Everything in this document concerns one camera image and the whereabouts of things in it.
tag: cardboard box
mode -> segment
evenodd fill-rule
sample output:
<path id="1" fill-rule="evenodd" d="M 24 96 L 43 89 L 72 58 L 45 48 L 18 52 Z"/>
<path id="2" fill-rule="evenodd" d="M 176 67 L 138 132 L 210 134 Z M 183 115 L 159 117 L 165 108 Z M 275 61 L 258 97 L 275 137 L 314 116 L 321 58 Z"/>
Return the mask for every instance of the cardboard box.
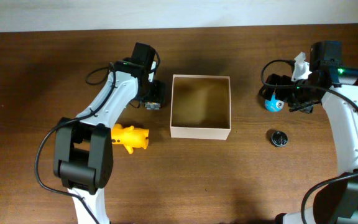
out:
<path id="1" fill-rule="evenodd" d="M 226 140 L 231 130 L 230 77 L 173 75 L 171 137 Z"/>

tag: yellow toy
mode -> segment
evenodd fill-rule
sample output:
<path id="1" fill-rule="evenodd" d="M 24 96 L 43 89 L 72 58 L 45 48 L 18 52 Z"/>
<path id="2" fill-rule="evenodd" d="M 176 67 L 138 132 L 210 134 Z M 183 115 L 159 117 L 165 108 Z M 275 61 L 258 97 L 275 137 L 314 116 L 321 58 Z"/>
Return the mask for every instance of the yellow toy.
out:
<path id="1" fill-rule="evenodd" d="M 112 144 L 122 144 L 130 154 L 134 153 L 134 147 L 147 149 L 149 145 L 149 130 L 130 126 L 123 128 L 121 124 L 115 124 L 111 130 Z"/>

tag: black cable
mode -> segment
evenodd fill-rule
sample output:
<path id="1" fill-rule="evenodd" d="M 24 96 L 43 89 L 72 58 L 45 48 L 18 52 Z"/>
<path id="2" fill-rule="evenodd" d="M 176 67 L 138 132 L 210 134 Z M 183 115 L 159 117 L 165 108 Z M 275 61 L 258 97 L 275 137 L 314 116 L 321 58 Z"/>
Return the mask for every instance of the black cable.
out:
<path id="1" fill-rule="evenodd" d="M 96 72 L 98 72 L 98 71 L 106 70 L 106 69 L 107 69 L 107 73 L 104 75 L 104 77 L 103 77 L 102 80 L 100 80 L 100 81 L 98 81 L 98 82 L 96 82 L 96 83 L 91 83 L 91 82 L 89 82 L 89 78 L 90 78 L 90 76 L 91 76 L 92 74 L 94 74 L 94 73 L 96 73 Z M 102 83 L 104 83 L 104 81 L 107 80 L 107 77 L 109 76 L 109 73 L 110 73 L 109 67 L 98 68 L 98 69 L 93 70 L 92 72 L 90 72 L 89 74 L 86 75 L 86 77 L 85 77 L 85 82 L 86 82 L 86 84 L 89 84 L 89 85 L 99 85 L 99 84 L 102 84 Z"/>
<path id="2" fill-rule="evenodd" d="M 271 62 L 266 64 L 265 67 L 262 69 L 262 73 L 260 74 L 260 79 L 261 79 L 261 81 L 262 81 L 264 86 L 267 86 L 267 87 L 270 87 L 270 88 L 278 88 L 278 89 L 310 88 L 310 89 L 322 90 L 322 91 L 334 94 L 334 95 L 342 98 L 344 101 L 348 102 L 355 109 L 356 112 L 358 112 L 358 106 L 352 100 L 350 100 L 348 97 L 346 97 L 346 96 L 344 96 L 344 95 L 342 95 L 342 94 L 340 94 L 338 92 L 335 92 L 335 91 L 327 89 L 327 88 L 323 88 L 323 87 L 320 87 L 320 86 L 312 86 L 312 85 L 271 85 L 271 84 L 266 83 L 265 79 L 264 79 L 265 69 L 269 65 L 271 65 L 271 64 L 273 64 L 275 62 L 285 62 L 285 63 L 287 63 L 289 65 L 293 64 L 293 61 L 291 61 L 291 60 L 282 60 L 282 59 L 272 60 Z M 323 187 L 325 185 L 332 184 L 332 183 L 342 181 L 342 180 L 346 180 L 346 179 L 350 179 L 350 178 L 357 177 L 357 176 L 358 176 L 358 170 L 353 172 L 353 173 L 351 173 L 351 174 L 343 175 L 343 176 L 340 176 L 340 177 L 334 177 L 334 178 L 322 181 L 322 182 L 316 184 L 314 187 L 310 188 L 309 191 L 307 191 L 307 193 L 303 197 L 302 204 L 301 204 L 301 217 L 302 217 L 303 224 L 307 224 L 306 218 L 305 218 L 306 202 L 308 201 L 308 198 L 310 197 L 310 195 L 315 190 L 317 190 L 317 189 L 319 189 L 319 188 L 321 188 L 321 187 Z"/>
<path id="3" fill-rule="evenodd" d="M 39 159 L 40 159 L 40 155 L 41 155 L 41 151 L 42 151 L 42 148 L 44 147 L 45 143 L 47 142 L 48 138 L 57 130 L 59 130 L 60 128 L 64 127 L 64 126 L 67 126 L 69 124 L 73 124 L 75 122 L 78 122 L 78 121 L 81 121 L 82 119 L 86 119 L 86 118 L 90 118 L 92 116 L 94 116 L 103 106 L 104 104 L 107 102 L 107 100 L 109 99 L 109 97 L 111 96 L 112 94 L 112 91 L 113 89 L 116 87 L 116 71 L 115 71 L 115 68 L 114 68 L 114 65 L 112 63 L 109 64 L 109 67 L 107 67 L 107 70 L 108 70 L 108 73 L 109 72 L 112 72 L 112 75 L 113 75 L 113 78 L 114 80 L 112 81 L 112 84 L 111 84 L 111 89 L 109 90 L 109 93 L 107 94 L 107 96 L 105 97 L 105 99 L 103 100 L 103 102 L 93 111 L 91 110 L 91 112 L 88 114 L 88 115 L 85 115 L 85 116 L 82 116 L 82 117 L 79 117 L 79 118 L 73 118 L 67 122 L 64 122 L 64 123 L 60 123 L 58 125 L 56 125 L 54 128 L 52 128 L 48 134 L 44 137 L 44 139 L 42 140 L 39 148 L 38 148 L 38 151 L 37 151 L 37 155 L 35 157 L 35 164 L 34 164 L 34 171 L 35 171 L 35 178 L 37 179 L 37 182 L 41 185 L 41 187 L 43 187 L 44 189 L 46 190 L 49 190 L 53 193 L 57 193 L 57 194 L 61 194 L 61 195 L 66 195 L 66 196 L 69 196 L 69 197 L 74 197 L 74 198 L 77 198 L 81 203 L 82 205 L 84 206 L 85 210 L 88 212 L 88 214 L 92 217 L 92 219 L 94 220 L 95 223 L 99 224 L 99 221 L 96 219 L 96 217 L 93 215 L 92 211 L 88 208 L 88 206 L 85 204 L 85 201 L 84 201 L 84 198 L 82 198 L 81 196 L 79 195 L 76 195 L 76 194 L 72 194 L 72 193 L 69 193 L 69 192 L 64 192 L 64 191 L 61 191 L 61 190 L 57 190 L 57 189 L 53 189 L 51 187 L 48 187 L 46 186 L 40 179 L 40 176 L 39 176 L 39 172 L 38 172 L 38 164 L 39 164 Z"/>
<path id="4" fill-rule="evenodd" d="M 150 70 L 150 73 L 156 72 L 157 69 L 158 69 L 158 67 L 159 67 L 160 64 L 161 64 L 160 55 L 158 54 L 157 51 L 155 51 L 155 55 L 157 56 L 157 64 L 155 65 L 155 68 L 154 68 L 154 69 L 151 69 L 151 70 Z"/>

